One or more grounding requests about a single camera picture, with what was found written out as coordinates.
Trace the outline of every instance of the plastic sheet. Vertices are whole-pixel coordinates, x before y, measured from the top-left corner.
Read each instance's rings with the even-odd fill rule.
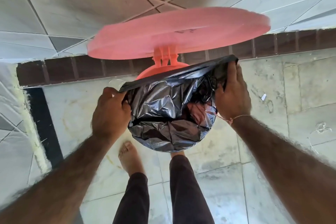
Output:
[[[214,93],[225,87],[233,56],[126,82],[120,92],[131,106],[128,129],[144,146],[164,152],[185,150],[210,131],[217,109]]]

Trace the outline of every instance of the hand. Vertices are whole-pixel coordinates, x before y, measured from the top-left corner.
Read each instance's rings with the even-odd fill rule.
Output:
[[[127,101],[122,103],[126,93],[118,93],[111,87],[103,90],[92,116],[94,136],[107,138],[113,143],[124,133],[131,119],[131,107]]]
[[[240,115],[250,115],[251,99],[243,79],[242,68],[234,61],[227,66],[227,83],[225,90],[218,84],[215,93],[215,104],[220,115],[225,120],[234,119]]]

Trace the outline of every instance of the pink lid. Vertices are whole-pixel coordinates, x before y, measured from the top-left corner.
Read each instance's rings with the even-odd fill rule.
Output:
[[[103,27],[88,44],[100,59],[152,57],[154,48],[174,46],[176,53],[244,42],[270,30],[267,16],[228,7],[176,10]]]

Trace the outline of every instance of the leg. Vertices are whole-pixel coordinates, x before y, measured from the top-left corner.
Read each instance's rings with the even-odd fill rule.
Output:
[[[173,224],[215,223],[196,181],[194,171],[183,152],[172,153],[170,194]]]
[[[128,172],[129,180],[113,224],[148,224],[147,177],[137,150],[131,142],[126,142],[121,147],[119,159],[122,167]]]

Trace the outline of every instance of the brown tile border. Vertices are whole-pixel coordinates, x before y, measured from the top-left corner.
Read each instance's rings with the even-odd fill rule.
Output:
[[[266,34],[231,46],[179,54],[178,61],[196,64],[234,54],[239,59],[336,48],[336,29]],[[61,82],[139,74],[154,64],[152,58],[100,60],[87,55],[19,63],[20,86],[34,87]]]

